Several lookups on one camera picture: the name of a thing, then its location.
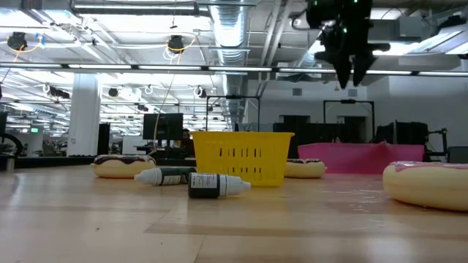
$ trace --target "pink container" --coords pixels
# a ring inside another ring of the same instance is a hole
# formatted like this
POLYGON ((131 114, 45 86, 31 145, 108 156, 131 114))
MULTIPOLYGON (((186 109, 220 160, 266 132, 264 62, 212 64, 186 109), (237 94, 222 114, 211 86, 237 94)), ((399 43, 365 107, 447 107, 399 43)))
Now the pink container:
POLYGON ((301 159, 320 159, 327 173, 382 174, 392 161, 423 161, 423 145, 314 143, 298 147, 301 159))

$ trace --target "metal frame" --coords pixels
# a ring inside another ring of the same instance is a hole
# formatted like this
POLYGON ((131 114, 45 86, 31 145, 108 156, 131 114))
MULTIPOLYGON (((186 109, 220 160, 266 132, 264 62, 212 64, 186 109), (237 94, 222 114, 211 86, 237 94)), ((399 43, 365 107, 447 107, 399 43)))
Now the metal frame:
MULTIPOLYGON (((90 73, 165 73, 165 74, 234 74, 234 73, 320 73, 335 75, 334 69, 283 68, 276 66, 193 66, 176 64, 60 64, 60 63, 12 63, 0 61, 0 68, 43 70, 47 72, 90 73)), ((399 77, 468 77, 468 72, 452 71, 402 71, 371 69, 367 75, 399 77)))
POLYGON ((206 97, 206 123, 205 123, 205 131, 208 131, 208 108, 209 108, 209 101, 211 98, 217 99, 256 99, 258 101, 258 122, 257 122, 257 132, 260 132, 260 97, 259 96, 241 96, 241 95, 227 95, 227 96, 207 96, 206 97))
POLYGON ((327 123, 327 103, 338 102, 340 104, 370 104, 371 105, 371 116, 372 116, 372 137, 375 136, 375 104, 373 101, 357 101, 354 99, 342 99, 342 100, 324 100, 323 101, 323 123, 327 123))

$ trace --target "computer monitor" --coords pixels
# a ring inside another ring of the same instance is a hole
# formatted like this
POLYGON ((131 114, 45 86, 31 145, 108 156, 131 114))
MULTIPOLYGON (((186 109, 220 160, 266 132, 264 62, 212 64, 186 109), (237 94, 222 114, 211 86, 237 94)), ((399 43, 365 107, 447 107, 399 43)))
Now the computer monitor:
MULTIPOLYGON (((156 126, 157 114, 145 114, 143 116, 143 139, 154 138, 154 127, 156 126)), ((157 127, 157 140, 182 140, 182 129, 184 128, 183 113, 166 113, 159 115, 157 127)))

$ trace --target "ventilation duct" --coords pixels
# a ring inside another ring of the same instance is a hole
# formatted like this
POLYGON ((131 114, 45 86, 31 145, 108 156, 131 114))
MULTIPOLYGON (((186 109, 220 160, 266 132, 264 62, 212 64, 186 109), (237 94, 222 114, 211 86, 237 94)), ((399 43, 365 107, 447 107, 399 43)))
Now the ventilation duct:
MULTIPOLYGON (((227 47, 218 51, 219 63, 222 66, 244 66, 246 53, 240 50, 229 50, 229 47, 245 45, 247 9, 239 6, 212 6, 211 17, 214 20, 216 46, 227 47)), ((247 93, 246 75, 223 75, 225 95, 242 95, 247 93)), ((241 122, 245 99, 227 101, 227 108, 232 123, 241 122)))

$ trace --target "table surface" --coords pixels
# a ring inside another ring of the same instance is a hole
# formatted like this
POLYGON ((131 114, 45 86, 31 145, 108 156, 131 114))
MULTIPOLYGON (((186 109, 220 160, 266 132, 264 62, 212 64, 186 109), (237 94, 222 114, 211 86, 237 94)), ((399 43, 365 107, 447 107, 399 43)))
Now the table surface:
POLYGON ((95 178, 0 174, 1 262, 468 262, 468 214, 388 198, 377 175, 287 179, 241 197, 95 178))

